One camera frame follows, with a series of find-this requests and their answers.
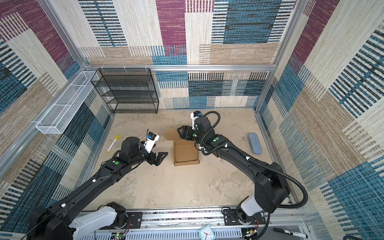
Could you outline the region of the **brown cardboard box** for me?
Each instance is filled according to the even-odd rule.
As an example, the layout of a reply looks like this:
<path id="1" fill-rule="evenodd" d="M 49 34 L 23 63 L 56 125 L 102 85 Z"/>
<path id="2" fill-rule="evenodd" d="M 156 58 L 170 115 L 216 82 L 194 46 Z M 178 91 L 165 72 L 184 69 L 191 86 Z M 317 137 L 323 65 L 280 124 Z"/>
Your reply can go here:
<path id="1" fill-rule="evenodd" d="M 198 165 L 199 151 L 195 148 L 194 142 L 182 140 L 176 129 L 167 130 L 165 133 L 167 141 L 174 144 L 174 165 L 175 167 Z"/>

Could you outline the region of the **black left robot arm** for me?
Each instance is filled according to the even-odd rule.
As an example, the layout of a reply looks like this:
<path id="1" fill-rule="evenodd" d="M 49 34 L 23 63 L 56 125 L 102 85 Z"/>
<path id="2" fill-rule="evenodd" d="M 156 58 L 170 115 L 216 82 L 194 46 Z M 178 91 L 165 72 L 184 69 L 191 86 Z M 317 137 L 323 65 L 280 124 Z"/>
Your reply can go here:
<path id="1" fill-rule="evenodd" d="M 167 152 L 158 154 L 146 150 L 146 141 L 126 138 L 120 150 L 102 163 L 99 170 L 84 184 L 48 208 L 38 207 L 30 216 L 27 240 L 75 240 L 100 228 L 126 223 L 126 209 L 105 206 L 99 211 L 81 217 L 79 213 L 103 191 L 117 183 L 143 162 L 159 166 Z"/>

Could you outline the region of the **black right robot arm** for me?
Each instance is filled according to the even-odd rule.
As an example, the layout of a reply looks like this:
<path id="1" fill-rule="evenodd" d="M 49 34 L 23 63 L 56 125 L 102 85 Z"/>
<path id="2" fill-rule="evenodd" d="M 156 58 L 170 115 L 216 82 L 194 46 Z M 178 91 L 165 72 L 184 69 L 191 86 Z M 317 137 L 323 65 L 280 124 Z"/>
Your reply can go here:
<path id="1" fill-rule="evenodd" d="M 235 146 L 228 138 L 215 133 L 207 117 L 195 120 L 194 127 L 177 129 L 181 139 L 201 145 L 206 154 L 223 159 L 242 171 L 254 183 L 254 194 L 246 197 L 237 206 L 237 216 L 242 223 L 262 211 L 273 213 L 288 197 L 290 188 L 280 165 L 260 161 Z"/>

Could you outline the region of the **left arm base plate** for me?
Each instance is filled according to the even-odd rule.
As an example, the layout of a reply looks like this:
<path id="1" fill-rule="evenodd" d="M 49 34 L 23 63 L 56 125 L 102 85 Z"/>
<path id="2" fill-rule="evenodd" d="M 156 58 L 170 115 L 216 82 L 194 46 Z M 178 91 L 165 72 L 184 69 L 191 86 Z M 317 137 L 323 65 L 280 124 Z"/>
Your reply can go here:
<path id="1" fill-rule="evenodd" d="M 143 212 L 118 213 L 114 222 L 114 229 L 139 229 L 142 224 Z"/>

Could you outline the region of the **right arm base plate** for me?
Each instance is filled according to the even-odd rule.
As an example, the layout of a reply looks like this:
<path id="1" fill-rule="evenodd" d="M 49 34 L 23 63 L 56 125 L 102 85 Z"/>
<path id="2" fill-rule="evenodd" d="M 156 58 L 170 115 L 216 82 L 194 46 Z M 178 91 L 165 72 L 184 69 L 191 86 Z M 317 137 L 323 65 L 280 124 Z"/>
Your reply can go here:
<path id="1" fill-rule="evenodd" d="M 225 226 L 237 226 L 237 225 L 265 225 L 267 221 L 267 216 L 264 213 L 256 213 L 252 217 L 244 215 L 243 218 L 240 218 L 238 215 L 237 209 L 231 209 L 229 207 L 221 208 L 221 213 L 224 216 Z"/>

